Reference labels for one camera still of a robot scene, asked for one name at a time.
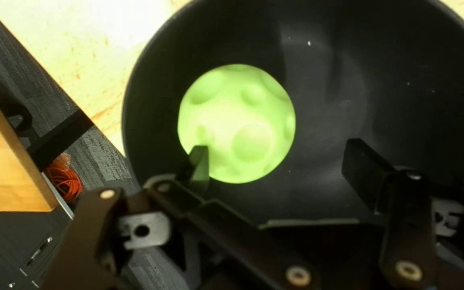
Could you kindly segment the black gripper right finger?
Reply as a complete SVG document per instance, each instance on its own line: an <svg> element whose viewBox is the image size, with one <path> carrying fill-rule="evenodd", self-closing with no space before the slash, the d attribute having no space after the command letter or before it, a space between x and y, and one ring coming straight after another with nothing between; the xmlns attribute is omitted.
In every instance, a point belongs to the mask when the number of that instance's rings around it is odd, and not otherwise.
<svg viewBox="0 0 464 290"><path fill-rule="evenodd" d="M385 218L378 271L393 290L464 290L464 271L436 255L433 186L396 171L360 139L349 139L341 175Z"/></svg>

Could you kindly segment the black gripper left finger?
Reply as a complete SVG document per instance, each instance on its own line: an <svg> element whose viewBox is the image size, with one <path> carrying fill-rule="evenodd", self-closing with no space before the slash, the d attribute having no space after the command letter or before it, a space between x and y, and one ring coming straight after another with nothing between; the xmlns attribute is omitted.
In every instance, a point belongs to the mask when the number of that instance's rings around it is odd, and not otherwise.
<svg viewBox="0 0 464 290"><path fill-rule="evenodd" d="M122 270L151 249L194 290L307 290L302 257L204 200L207 184L209 154L196 147L177 175L153 178L132 197L117 189L83 196L41 290L132 290Z"/></svg>

